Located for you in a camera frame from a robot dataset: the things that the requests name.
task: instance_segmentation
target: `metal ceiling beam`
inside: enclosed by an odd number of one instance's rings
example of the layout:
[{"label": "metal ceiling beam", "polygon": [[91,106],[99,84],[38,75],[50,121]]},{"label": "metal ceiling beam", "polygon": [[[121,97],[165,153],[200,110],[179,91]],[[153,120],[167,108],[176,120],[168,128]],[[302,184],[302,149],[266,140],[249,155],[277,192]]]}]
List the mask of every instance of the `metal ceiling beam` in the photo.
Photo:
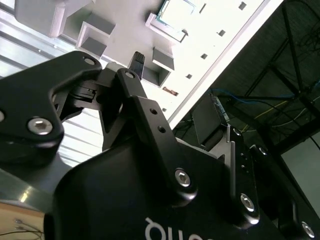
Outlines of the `metal ceiling beam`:
[{"label": "metal ceiling beam", "polygon": [[319,119],[316,118],[301,126],[299,129],[291,133],[286,139],[275,145],[275,150],[279,152],[279,154],[283,154],[319,131]]},{"label": "metal ceiling beam", "polygon": [[[296,87],[284,76],[275,66],[271,67],[271,70],[273,73],[287,86],[290,91],[296,95],[300,95],[300,91],[296,89]],[[312,103],[304,96],[300,95],[299,96],[300,102],[318,119],[320,119],[320,111],[312,105]]]},{"label": "metal ceiling beam", "polygon": [[290,50],[291,50],[291,56],[292,56],[292,60],[293,60],[296,79],[297,79],[298,85],[299,85],[299,91],[302,92],[303,89],[304,89],[304,86],[303,86],[303,83],[302,83],[302,78],[301,78],[301,73],[300,73],[300,68],[299,68],[299,62],[298,62],[297,53],[296,53],[296,49],[295,49],[294,38],[293,38],[293,35],[292,35],[292,32],[291,32],[288,13],[287,13],[287,9],[286,9],[286,5],[285,4],[282,5],[282,14],[283,14],[286,33],[287,33],[288,40],[289,40],[289,46],[290,46]]},{"label": "metal ceiling beam", "polygon": [[14,67],[16,67],[18,69],[25,70],[25,69],[28,68],[27,66],[25,66],[25,65],[23,65],[23,64],[21,64],[19,62],[13,61],[13,60],[11,60],[11,59],[9,59],[9,58],[7,58],[5,56],[2,56],[2,55],[0,55],[0,61],[5,62],[5,63],[7,63],[7,64],[9,64],[11,66],[14,66]]},{"label": "metal ceiling beam", "polygon": [[264,78],[264,76],[267,74],[270,65],[276,61],[280,55],[283,53],[283,51],[286,49],[287,45],[289,43],[288,38],[286,38],[280,45],[280,47],[277,49],[277,51],[275,52],[275,54],[272,56],[272,58],[270,59],[270,61],[267,63],[267,65],[264,67],[264,69],[260,72],[260,74],[258,75],[258,77],[254,80],[253,84],[250,86],[250,88],[248,89],[248,91],[245,93],[244,96],[249,96],[254,90],[255,88],[258,86],[258,84],[261,82],[261,80]]},{"label": "metal ceiling beam", "polygon": [[41,55],[41,56],[47,58],[47,59],[54,59],[55,58],[55,56],[53,56],[53,55],[51,55],[51,54],[49,54],[49,53],[47,53],[47,52],[45,52],[43,50],[40,50],[39,48],[34,47],[34,46],[26,43],[25,41],[17,39],[15,37],[3,32],[3,31],[0,31],[0,38],[8,40],[8,41],[10,41],[10,42],[12,42],[12,43],[14,43],[14,44],[16,44],[18,46],[21,46],[21,47],[23,47],[25,49],[28,49],[28,50],[30,50],[30,51],[38,54],[38,55]]},{"label": "metal ceiling beam", "polygon": [[225,105],[225,110],[228,112],[228,114],[232,114],[233,116],[240,119],[242,122],[248,124],[250,127],[254,129],[259,129],[263,126],[252,116],[249,116],[245,112],[241,111],[239,108],[233,106],[230,102],[227,102],[227,104]]}]

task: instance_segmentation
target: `screw hole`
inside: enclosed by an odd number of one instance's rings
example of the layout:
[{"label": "screw hole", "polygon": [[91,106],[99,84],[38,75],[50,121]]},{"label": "screw hole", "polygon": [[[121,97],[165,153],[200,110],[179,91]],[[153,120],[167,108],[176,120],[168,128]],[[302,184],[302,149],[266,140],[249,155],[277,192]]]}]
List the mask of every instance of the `screw hole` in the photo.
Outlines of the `screw hole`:
[{"label": "screw hole", "polygon": [[133,75],[131,72],[129,72],[129,71],[126,71],[125,72],[125,75],[127,75],[129,78],[131,78],[131,79],[134,79],[135,78],[135,75]]},{"label": "screw hole", "polygon": [[248,169],[247,169],[247,167],[245,166],[245,165],[241,165],[241,168],[248,174],[249,173],[249,171],[248,171]]},{"label": "screw hole", "polygon": [[205,53],[201,55],[201,58],[202,58],[202,59],[206,59],[207,57],[208,57],[208,55],[205,54]]},{"label": "screw hole", "polygon": [[166,129],[162,126],[158,126],[158,130],[160,133],[163,133],[163,134],[166,132]]},{"label": "screw hole", "polygon": [[89,57],[84,57],[84,61],[89,64],[89,65],[95,65],[96,64],[96,61],[93,60],[92,58],[89,58]]},{"label": "screw hole", "polygon": [[223,37],[223,35],[225,35],[225,33],[226,33],[226,31],[221,30],[221,31],[218,33],[218,35],[221,36],[221,37]]},{"label": "screw hole", "polygon": [[154,110],[153,108],[150,108],[150,112],[151,112],[152,114],[154,114],[154,115],[157,115],[157,114],[158,114],[158,112],[157,112],[156,110]]}]

